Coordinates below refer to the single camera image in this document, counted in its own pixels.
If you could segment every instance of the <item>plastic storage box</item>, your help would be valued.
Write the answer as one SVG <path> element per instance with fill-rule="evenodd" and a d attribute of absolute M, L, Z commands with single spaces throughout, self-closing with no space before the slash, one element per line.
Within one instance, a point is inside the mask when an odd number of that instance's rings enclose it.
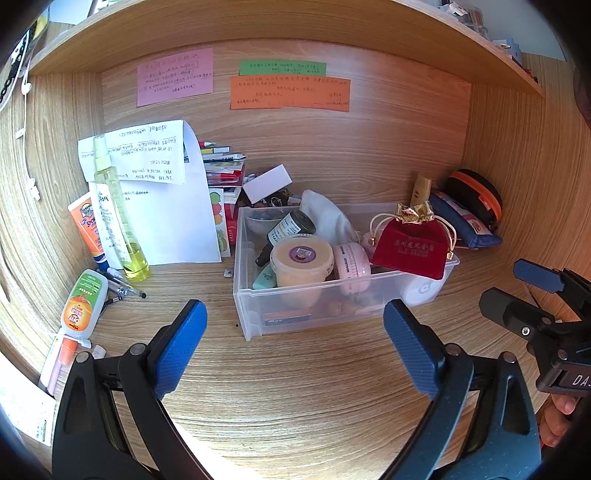
<path fill-rule="evenodd" d="M 339 205 L 359 232 L 368 230 L 369 221 L 382 212 L 393 212 L 395 203 L 363 203 Z M 238 238 L 234 267 L 234 301 L 244 337 L 284 333 L 335 323 L 351 322 L 381 315 L 392 299 L 402 299 L 413 307 L 432 301 L 450 273 L 460 263 L 454 256 L 448 260 L 441 280 L 410 273 L 389 271 L 371 275 L 364 291 L 351 283 L 367 282 L 368 277 L 333 280 L 297 287 L 253 290 L 252 283 L 261 269 L 255 259 L 267 242 L 266 234 L 295 207 L 241 208 L 238 217 Z M 302 307 L 302 298 L 311 292 L 318 301 Z"/>

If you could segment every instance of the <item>wooden desk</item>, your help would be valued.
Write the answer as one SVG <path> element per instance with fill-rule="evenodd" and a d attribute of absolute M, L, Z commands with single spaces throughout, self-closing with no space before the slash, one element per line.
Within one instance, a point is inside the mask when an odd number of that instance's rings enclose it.
<path fill-rule="evenodd" d="M 535 389 L 537 367 L 525 341 L 484 319 L 478 309 L 485 289 L 503 285 L 524 297 L 522 285 L 511 280 L 494 252 L 462 251 L 460 258 L 438 298 L 413 313 L 444 343 L 458 343 L 470 354 L 515 353 L 537 410 L 546 395 Z M 207 330 L 177 389 L 164 399 L 173 420 L 264 479 L 379 477 L 429 403 L 414 389 L 382 319 L 246 342 L 232 279 L 222 276 L 231 264 L 228 259 L 222 265 L 154 267 L 143 284 L 148 298 L 109 307 L 96 325 L 93 343 L 120 355 L 135 342 L 149 342 L 187 299 L 201 299 L 208 311 Z M 445 462 L 461 447 L 476 399 L 470 395 Z M 135 453 L 152 464 L 137 430 L 129 428 L 122 395 L 117 401 Z"/>

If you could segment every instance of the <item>red velvet pouch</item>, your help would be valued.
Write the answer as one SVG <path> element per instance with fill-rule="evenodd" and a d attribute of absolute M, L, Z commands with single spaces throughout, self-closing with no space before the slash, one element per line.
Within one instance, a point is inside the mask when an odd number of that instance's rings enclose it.
<path fill-rule="evenodd" d="M 371 263 L 441 280 L 453 249 L 450 243 L 450 234 L 435 219 L 428 202 L 400 207 L 382 231 Z"/>

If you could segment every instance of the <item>orange cap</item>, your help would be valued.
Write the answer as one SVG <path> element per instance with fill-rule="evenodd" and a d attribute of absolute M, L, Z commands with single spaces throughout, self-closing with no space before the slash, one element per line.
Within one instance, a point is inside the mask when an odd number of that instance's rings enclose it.
<path fill-rule="evenodd" d="M 76 347 L 78 342 L 69 338 L 64 338 L 61 343 L 59 362 L 62 365 L 68 366 L 74 360 L 74 353 L 76 353 Z"/>

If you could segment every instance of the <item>blue pouch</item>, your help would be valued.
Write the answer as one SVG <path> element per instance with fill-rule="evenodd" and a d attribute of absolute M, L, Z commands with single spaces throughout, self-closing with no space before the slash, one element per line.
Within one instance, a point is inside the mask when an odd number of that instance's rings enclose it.
<path fill-rule="evenodd" d="M 458 240 L 458 248 L 494 247 L 503 242 L 500 237 L 491 233 L 474 214 L 445 193 L 432 193 L 429 196 L 429 202 L 435 215 L 445 218 L 456 229 L 459 239 L 464 243 L 462 245 Z"/>

